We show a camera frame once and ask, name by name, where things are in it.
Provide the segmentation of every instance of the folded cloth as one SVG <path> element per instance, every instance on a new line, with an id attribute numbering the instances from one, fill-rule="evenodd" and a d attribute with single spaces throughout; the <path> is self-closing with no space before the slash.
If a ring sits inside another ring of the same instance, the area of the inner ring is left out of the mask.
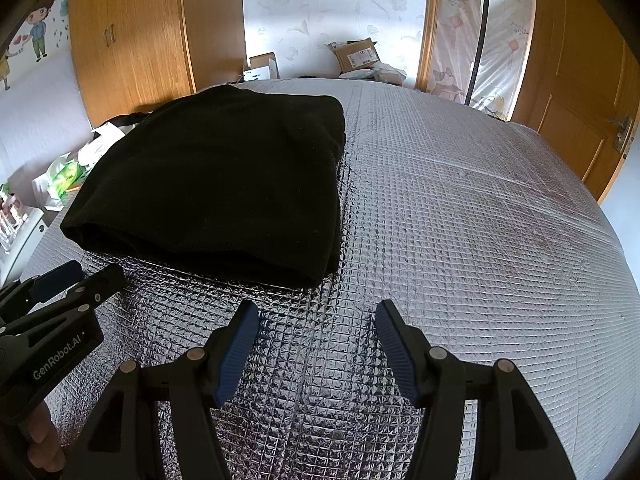
<path id="1" fill-rule="evenodd" d="M 338 266 L 344 113 L 218 86 L 169 102 L 96 164 L 61 229 L 83 249 L 317 286 Z"/>

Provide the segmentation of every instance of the blue gripper pad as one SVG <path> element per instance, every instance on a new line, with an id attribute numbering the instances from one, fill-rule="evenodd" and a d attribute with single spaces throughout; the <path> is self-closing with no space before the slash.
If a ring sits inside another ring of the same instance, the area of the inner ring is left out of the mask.
<path id="1" fill-rule="evenodd" d="M 378 304 L 374 324 L 400 394 L 413 406 L 417 406 L 420 393 L 418 392 L 415 362 L 411 358 L 401 333 L 406 325 L 391 300 L 384 300 Z"/>
<path id="2" fill-rule="evenodd" d="M 232 335 L 231 342 L 226 348 L 218 369 L 218 387 L 214 394 L 214 400 L 219 407 L 222 407 L 225 401 L 233 397 L 236 392 L 242 378 L 242 369 L 258 333 L 258 323 L 258 307 L 253 301 L 244 300 L 236 315 L 229 322 L 229 326 L 225 328 L 225 331 L 234 330 L 235 333 Z"/>
<path id="3" fill-rule="evenodd" d="M 82 267 L 75 260 L 50 270 L 34 280 L 31 289 L 33 304 L 45 303 L 60 292 L 82 280 Z"/>

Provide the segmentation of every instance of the green package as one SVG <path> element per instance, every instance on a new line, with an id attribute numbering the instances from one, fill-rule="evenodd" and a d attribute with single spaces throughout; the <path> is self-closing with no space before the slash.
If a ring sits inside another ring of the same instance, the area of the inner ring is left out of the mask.
<path id="1" fill-rule="evenodd" d="M 82 166 L 76 161 L 65 164 L 49 184 L 49 195 L 54 199 L 60 199 L 66 193 L 66 190 L 82 176 Z"/>

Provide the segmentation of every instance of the silver reflective mat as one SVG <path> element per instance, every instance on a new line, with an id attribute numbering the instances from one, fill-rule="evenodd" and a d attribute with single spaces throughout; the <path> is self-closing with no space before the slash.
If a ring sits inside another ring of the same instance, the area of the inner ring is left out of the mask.
<path id="1" fill-rule="evenodd" d="M 376 303 L 392 298 L 460 359 L 512 359 L 578 478 L 602 480 L 640 422 L 640 299 L 600 208 L 544 141 L 385 84 L 244 87 L 342 102 L 339 272 L 316 290 L 218 282 L 84 253 L 63 237 L 60 214 L 25 276 L 76 258 L 87 272 L 118 261 L 129 278 L 98 311 L 104 343 L 48 398 L 63 441 L 120 362 L 174 359 L 251 298 L 262 311 L 257 341 L 236 396 L 213 414 L 233 478 L 399 480 L 422 414 L 400 397 L 373 329 Z M 185 208 L 176 222 L 198 205 Z M 460 479 L 471 473 L 474 415 L 469 404 Z M 166 405 L 161 434 L 167 476 L 180 478 Z"/>

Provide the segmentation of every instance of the wooden wardrobe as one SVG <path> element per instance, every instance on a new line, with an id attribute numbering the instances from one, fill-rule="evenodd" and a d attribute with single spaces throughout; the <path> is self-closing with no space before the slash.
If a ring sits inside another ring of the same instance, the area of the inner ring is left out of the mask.
<path id="1" fill-rule="evenodd" d="M 93 126 L 236 81 L 246 65 L 242 0 L 69 0 L 69 22 Z"/>

